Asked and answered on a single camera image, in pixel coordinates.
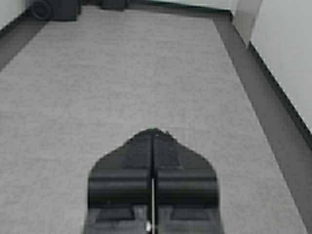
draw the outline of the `gray carpet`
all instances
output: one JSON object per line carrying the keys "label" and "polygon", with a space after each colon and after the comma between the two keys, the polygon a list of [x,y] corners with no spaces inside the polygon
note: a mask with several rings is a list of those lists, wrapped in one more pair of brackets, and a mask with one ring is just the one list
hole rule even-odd
{"label": "gray carpet", "polygon": [[147,127],[215,166],[227,234],[306,230],[209,19],[85,7],[0,73],[3,234],[76,234],[94,162]]}

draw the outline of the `black object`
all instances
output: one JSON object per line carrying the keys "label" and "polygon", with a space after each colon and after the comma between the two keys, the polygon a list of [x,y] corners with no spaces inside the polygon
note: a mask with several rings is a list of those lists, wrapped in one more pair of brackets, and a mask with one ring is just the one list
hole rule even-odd
{"label": "black object", "polygon": [[169,133],[149,129],[101,158],[89,174],[84,234],[223,234],[209,162]]}
{"label": "black object", "polygon": [[38,20],[77,20],[81,14],[82,0],[35,0],[31,6]]}
{"label": "black object", "polygon": [[128,0],[102,0],[103,9],[123,10],[128,7]]}

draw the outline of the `black baseboard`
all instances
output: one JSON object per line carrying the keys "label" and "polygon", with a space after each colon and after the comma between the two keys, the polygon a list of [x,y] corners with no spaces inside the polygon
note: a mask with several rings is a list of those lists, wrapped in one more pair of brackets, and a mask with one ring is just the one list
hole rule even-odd
{"label": "black baseboard", "polygon": [[175,11],[183,11],[186,10],[189,13],[196,12],[196,13],[218,13],[220,15],[228,15],[233,18],[232,13],[230,10],[223,10],[213,7],[204,7],[204,6],[191,6],[181,3],[173,3],[173,2],[165,2],[165,1],[153,1],[153,0],[130,0],[130,4],[142,4],[145,6],[150,5],[151,7],[165,7],[167,9],[174,9]]}
{"label": "black baseboard", "polygon": [[256,48],[250,43],[249,51],[252,53],[256,61],[258,62],[263,74],[267,78],[268,82],[272,86],[273,90],[277,94],[278,98],[282,102],[284,108],[287,110],[288,114],[292,118],[294,124],[300,131],[302,137],[312,150],[312,133],[309,128],[306,126],[305,122],[301,118],[300,114],[297,112],[296,108],[293,106],[292,102],[289,100],[288,96],[285,94],[282,87],[278,84],[273,74],[268,69],[267,65],[261,58],[260,54],[257,52]]}

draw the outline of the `black speaker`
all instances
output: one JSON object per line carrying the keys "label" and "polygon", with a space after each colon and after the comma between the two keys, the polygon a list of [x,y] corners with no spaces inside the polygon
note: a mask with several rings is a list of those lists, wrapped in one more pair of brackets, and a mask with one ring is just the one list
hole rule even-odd
{"label": "black speaker", "polygon": [[77,20],[81,13],[81,0],[35,0],[31,6],[38,20]]}

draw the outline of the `black box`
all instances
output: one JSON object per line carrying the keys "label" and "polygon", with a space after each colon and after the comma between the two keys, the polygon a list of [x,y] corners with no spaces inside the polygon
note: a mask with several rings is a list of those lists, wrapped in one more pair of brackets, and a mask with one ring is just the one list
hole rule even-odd
{"label": "black box", "polygon": [[123,10],[128,5],[127,0],[103,0],[102,8],[103,9],[118,9]]}

